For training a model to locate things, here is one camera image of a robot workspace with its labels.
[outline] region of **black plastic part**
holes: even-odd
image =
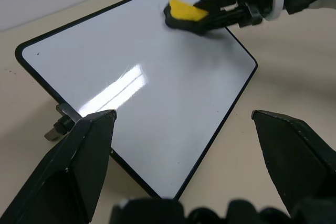
[[[310,0],[285,0],[284,9],[291,15],[307,9],[309,5]]]
[[[213,212],[212,210],[202,207],[196,208],[193,210],[188,218],[187,224],[194,224],[194,223],[208,223],[208,224],[216,224],[220,222],[220,218],[218,215]]]
[[[0,223],[89,223],[105,179],[115,119],[113,110],[79,120],[41,160]]]
[[[291,223],[336,224],[336,198],[303,199],[294,207]]]
[[[272,224],[291,224],[290,218],[275,208],[266,208],[260,212],[260,218],[264,223],[272,223]]]
[[[65,135],[74,125],[75,122],[68,115],[64,115],[54,124],[54,128],[57,133]]]
[[[336,197],[336,152],[304,121],[254,111],[268,173],[288,212],[307,197]]]
[[[75,123],[82,118],[68,103],[58,104],[56,110],[61,115],[68,115]]]
[[[110,224],[185,224],[181,203],[170,199],[136,199],[115,206]]]
[[[245,200],[230,202],[226,213],[226,224],[264,224],[254,206]]]
[[[258,25],[262,18],[272,11],[273,0],[200,0],[194,6],[209,12],[197,22],[174,19],[170,7],[164,10],[166,24],[175,29],[188,30],[198,35],[204,35],[210,30],[239,24],[240,27]],[[225,7],[237,4],[234,9]]]

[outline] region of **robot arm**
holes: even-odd
[[[169,27],[203,35],[234,24],[258,25],[274,20],[285,9],[294,14],[307,8],[336,8],[333,0],[200,0],[194,6],[170,1],[164,10]]]

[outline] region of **yellow sponge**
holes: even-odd
[[[169,0],[169,5],[171,7],[170,14],[175,19],[197,22],[209,13],[181,0]]]

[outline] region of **white dry-erase surface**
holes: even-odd
[[[81,116],[116,109],[112,157],[152,196],[178,198],[257,64],[227,29],[168,28],[168,1],[125,0],[21,44],[16,57]]]

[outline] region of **table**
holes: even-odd
[[[55,145],[43,135],[60,117],[57,103],[16,62],[16,46],[118,1],[89,0],[0,33],[0,214]],[[233,198],[248,199],[258,209],[285,209],[265,167],[253,109],[303,119],[336,150],[334,16],[334,10],[307,10],[231,28],[259,67],[181,196],[186,212],[206,206],[223,215]],[[92,223],[108,223],[112,206],[128,197],[146,193],[110,159]]]

